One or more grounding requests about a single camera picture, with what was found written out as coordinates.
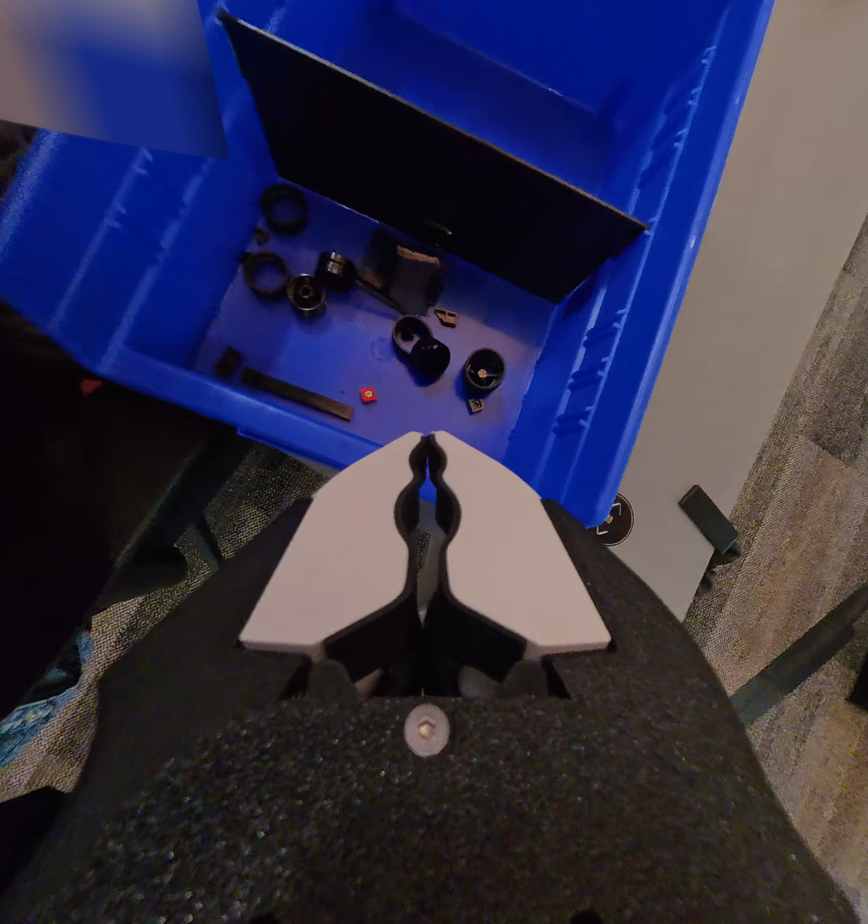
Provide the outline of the large black lego piece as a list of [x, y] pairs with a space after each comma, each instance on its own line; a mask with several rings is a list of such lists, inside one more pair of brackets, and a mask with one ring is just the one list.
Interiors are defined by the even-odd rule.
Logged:
[[404, 240], [377, 225], [365, 248], [357, 279], [371, 294], [401, 313], [420, 316], [437, 305], [444, 273], [439, 249]]

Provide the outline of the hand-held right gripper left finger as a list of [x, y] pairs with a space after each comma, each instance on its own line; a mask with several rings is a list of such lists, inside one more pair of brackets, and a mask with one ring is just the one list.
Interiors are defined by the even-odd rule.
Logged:
[[312, 497], [239, 641], [313, 661], [397, 661], [419, 628], [413, 533], [428, 439], [410, 432]]

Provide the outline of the long black lego plate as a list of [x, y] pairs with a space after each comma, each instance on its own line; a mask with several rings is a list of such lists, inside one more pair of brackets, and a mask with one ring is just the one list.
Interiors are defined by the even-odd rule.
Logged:
[[355, 409], [348, 404], [301, 386], [276, 379], [265, 372], [260, 372], [248, 366], [243, 367], [240, 382], [242, 385], [269, 397], [293, 402], [299, 406], [316, 410], [345, 422], [350, 422], [354, 417]]

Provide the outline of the black desk bracket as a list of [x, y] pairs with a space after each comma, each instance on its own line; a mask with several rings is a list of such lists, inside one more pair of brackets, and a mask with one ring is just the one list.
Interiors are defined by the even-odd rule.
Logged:
[[682, 512], [713, 549], [713, 560], [727, 564], [740, 556], [739, 531], [717, 503], [699, 484], [694, 484], [678, 502]]

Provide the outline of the black bin divider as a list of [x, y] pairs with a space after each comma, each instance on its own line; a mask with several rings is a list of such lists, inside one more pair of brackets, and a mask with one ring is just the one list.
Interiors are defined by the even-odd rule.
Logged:
[[221, 9], [278, 175], [558, 303], [648, 225]]

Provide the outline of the round black desk controller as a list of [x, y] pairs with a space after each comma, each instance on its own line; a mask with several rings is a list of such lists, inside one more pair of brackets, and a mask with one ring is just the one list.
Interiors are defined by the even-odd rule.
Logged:
[[625, 542], [633, 532], [635, 513], [632, 505], [621, 493], [617, 493], [606, 518], [594, 527], [595, 535], [605, 546], [612, 548]]

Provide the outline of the blue plastic storage bin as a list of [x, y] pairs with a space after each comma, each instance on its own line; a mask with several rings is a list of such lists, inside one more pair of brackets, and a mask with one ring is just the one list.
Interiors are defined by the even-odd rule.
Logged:
[[[228, 158], [41, 130], [0, 205], [0, 297], [119, 385], [344, 468], [448, 431], [586, 525], [602, 522], [690, 279], [772, 2], [200, 2]], [[361, 77], [648, 225], [558, 303], [443, 254], [449, 369], [421, 385], [394, 311], [329, 294], [306, 320], [240, 257], [258, 197], [303, 191], [295, 273], [360, 264], [382, 225], [282, 179], [218, 13]], [[383, 225], [397, 237], [419, 242]], [[240, 382], [244, 366], [354, 407], [350, 422]], [[363, 404], [361, 388], [378, 401]], [[470, 415], [466, 399], [484, 398]]]

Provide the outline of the group of black lego wheels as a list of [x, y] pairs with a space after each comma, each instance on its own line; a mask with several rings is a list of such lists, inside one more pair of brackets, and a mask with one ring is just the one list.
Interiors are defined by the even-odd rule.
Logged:
[[423, 385], [432, 385], [447, 371], [450, 349], [431, 331], [424, 315], [403, 314], [380, 296], [371, 294], [357, 279], [357, 265], [342, 252], [326, 249], [319, 253], [312, 272], [293, 273], [283, 258], [266, 248], [273, 237], [295, 237], [306, 230], [308, 203], [297, 187], [276, 183], [258, 197], [262, 222], [255, 228], [259, 250], [240, 257], [244, 283], [263, 302], [285, 299], [295, 314], [306, 320], [324, 315], [329, 294], [358, 290], [395, 312], [393, 343]]

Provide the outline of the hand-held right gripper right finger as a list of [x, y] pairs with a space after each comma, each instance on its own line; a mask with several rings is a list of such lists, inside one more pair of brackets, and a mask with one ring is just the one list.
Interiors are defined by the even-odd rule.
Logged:
[[444, 628], [459, 659], [541, 659], [612, 636], [537, 492], [451, 433], [432, 435], [446, 534]]

